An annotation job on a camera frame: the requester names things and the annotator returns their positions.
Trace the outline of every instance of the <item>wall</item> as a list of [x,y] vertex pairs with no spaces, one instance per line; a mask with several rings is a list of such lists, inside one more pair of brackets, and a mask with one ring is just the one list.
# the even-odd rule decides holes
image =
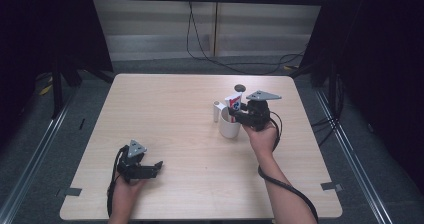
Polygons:
[[[188,3],[95,0],[95,6],[112,61],[189,57]],[[193,3],[192,8],[208,56],[301,52],[320,10],[232,3]],[[188,48],[193,55],[202,55],[193,23]]]

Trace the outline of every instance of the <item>gray floor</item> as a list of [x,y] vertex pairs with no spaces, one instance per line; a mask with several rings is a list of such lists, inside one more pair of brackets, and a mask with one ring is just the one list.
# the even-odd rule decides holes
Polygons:
[[[276,63],[279,57],[227,57],[220,60],[227,63],[247,61]],[[115,73],[113,75],[124,72],[238,74],[238,72],[223,66],[194,59],[115,62],[114,67]],[[249,74],[265,73],[275,68],[275,66],[260,64],[231,67]],[[280,67],[272,75],[286,75],[287,73],[288,71]],[[81,76],[83,83],[76,90],[76,95],[70,103],[67,115],[48,150],[46,158],[42,161],[41,168],[36,173],[13,223],[73,223],[60,219],[59,211],[63,198],[56,197],[56,193],[60,188],[70,186],[110,88],[110,84],[95,78],[91,74],[81,73]],[[20,117],[20,128],[10,140],[6,153],[1,155],[0,204],[2,206],[18,182],[20,174],[25,169],[51,121],[52,93],[49,92],[44,96],[37,95],[45,81],[37,83],[37,91]],[[312,88],[309,83],[308,75],[296,78],[295,83],[310,123],[322,120],[325,114],[318,102],[316,89]],[[65,96],[71,93],[70,90],[65,86]],[[384,202],[393,223],[423,223],[423,196],[402,168],[388,154],[384,148],[384,143],[378,136],[369,131],[367,122],[363,120],[356,107],[351,104],[348,96],[345,99],[341,124],[354,147],[356,155]],[[80,128],[83,119],[85,119],[84,125]],[[322,127],[325,126],[314,128],[314,130],[319,130]],[[317,142],[320,142],[329,130],[328,126],[325,130],[317,132]],[[337,219],[321,219],[320,223],[378,223],[334,135],[330,136],[323,144],[321,152],[333,182],[341,184],[344,190],[338,192],[343,207],[342,216]],[[259,224],[269,223],[269,221],[225,221],[225,223]]]

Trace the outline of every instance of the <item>paper cup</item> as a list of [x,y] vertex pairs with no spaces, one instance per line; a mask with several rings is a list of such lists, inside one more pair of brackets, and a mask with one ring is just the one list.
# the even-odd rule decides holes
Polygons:
[[224,107],[221,110],[221,115],[219,115],[219,132],[223,137],[234,138],[238,135],[241,124],[238,122],[229,122],[228,116],[228,107]]

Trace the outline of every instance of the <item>black tape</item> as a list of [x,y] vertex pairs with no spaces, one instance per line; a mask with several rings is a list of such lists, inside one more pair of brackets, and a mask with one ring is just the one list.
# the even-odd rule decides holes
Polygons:
[[336,192],[343,191],[343,187],[340,184],[334,185],[332,182],[321,183],[322,190],[332,190],[334,189]]
[[79,196],[81,194],[81,188],[66,188],[59,189],[56,193],[57,197],[66,197],[66,196]]

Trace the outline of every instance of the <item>cable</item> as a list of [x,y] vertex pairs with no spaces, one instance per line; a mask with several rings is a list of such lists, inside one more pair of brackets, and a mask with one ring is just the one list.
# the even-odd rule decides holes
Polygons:
[[116,180],[118,179],[118,177],[120,177],[120,175],[118,175],[115,178],[116,166],[118,163],[119,156],[121,156],[124,150],[125,150],[125,147],[119,149],[118,153],[116,154],[115,162],[113,163],[112,178],[110,180],[109,188],[107,189],[107,212],[109,217],[112,214],[112,200],[113,200],[113,192],[115,191]]
[[[258,62],[246,62],[246,63],[242,63],[241,62],[241,63],[227,63],[226,64],[226,63],[222,63],[222,62],[219,62],[219,61],[216,61],[216,60],[212,60],[212,59],[210,59],[209,57],[206,56],[206,54],[205,54],[205,52],[203,50],[203,47],[202,47],[202,45],[200,43],[199,33],[197,31],[196,21],[194,20],[193,6],[192,6],[192,3],[191,2],[189,2],[189,6],[190,6],[190,15],[189,15],[188,30],[187,30],[187,36],[186,36],[186,49],[187,49],[187,53],[192,58],[194,58],[196,60],[209,61],[209,62],[211,62],[211,63],[213,63],[215,65],[222,66],[222,67],[228,68],[228,69],[230,69],[232,71],[239,72],[239,73],[246,74],[246,75],[268,75],[268,74],[272,74],[272,73],[278,71],[281,68],[281,65],[282,64],[289,63],[289,62],[295,60],[296,58],[303,56],[303,53],[305,52],[305,51],[302,51],[302,52],[297,53],[297,54],[287,54],[287,55],[284,55],[284,56],[282,56],[279,59],[279,61],[277,63],[258,63]],[[190,29],[191,29],[191,21],[192,20],[193,20],[193,26],[194,26],[194,29],[195,29],[195,32],[196,32],[197,42],[198,42],[198,45],[200,47],[200,50],[202,52],[203,57],[195,57],[195,56],[193,56],[191,54],[189,48],[188,48],[188,46],[189,46],[188,45],[189,44],[189,35],[190,35]],[[287,60],[287,61],[282,62],[282,60],[285,57],[288,57],[288,56],[294,56],[294,57],[291,58],[291,59],[289,59],[289,60]],[[264,65],[264,66],[276,66],[276,67],[274,69],[270,70],[270,71],[266,71],[266,72],[263,72],[263,73],[249,73],[249,72],[245,72],[245,71],[238,70],[236,68],[231,67],[231,66],[234,66],[234,65],[258,65],[258,64]]]
[[[280,142],[281,133],[282,133],[282,129],[283,129],[283,122],[282,122],[280,116],[277,115],[277,113],[275,113],[275,112],[270,112],[270,113],[276,115],[278,117],[278,119],[280,120],[280,128],[278,128],[277,123],[272,118],[270,118],[270,121],[274,124],[274,126],[276,127],[276,130],[277,130],[277,137],[275,138],[274,147],[272,149],[272,151],[274,151],[275,148],[277,148],[278,143]],[[258,173],[259,173],[259,176],[261,176],[264,180],[271,182],[272,184],[277,185],[281,188],[284,188],[284,189],[296,194],[297,196],[299,196],[308,205],[309,209],[312,212],[312,215],[314,216],[316,222],[318,223],[318,213],[315,209],[314,204],[311,202],[311,200],[309,200],[309,198],[307,196],[305,196],[302,192],[300,192],[299,190],[297,190],[293,186],[266,175],[262,171],[260,166],[258,166]]]
[[[343,110],[343,107],[344,107],[344,86],[341,82],[340,75],[337,76],[336,84],[337,84],[337,87],[338,87],[337,88],[338,103],[337,103],[337,107],[336,107],[334,116],[330,119],[325,120],[325,121],[324,121],[324,119],[322,119],[321,121],[311,125],[312,127],[324,125],[324,124],[331,125],[330,132],[324,137],[323,140],[321,140],[319,142],[319,144],[318,144],[319,147],[321,147],[324,144],[324,142],[327,141],[327,139],[330,137],[331,133],[333,133],[333,131],[337,128],[337,125],[339,125],[339,122],[340,122],[340,117],[341,117],[342,110]],[[317,131],[314,131],[314,133],[318,133],[318,132],[324,130],[325,128],[326,127],[321,128]]]

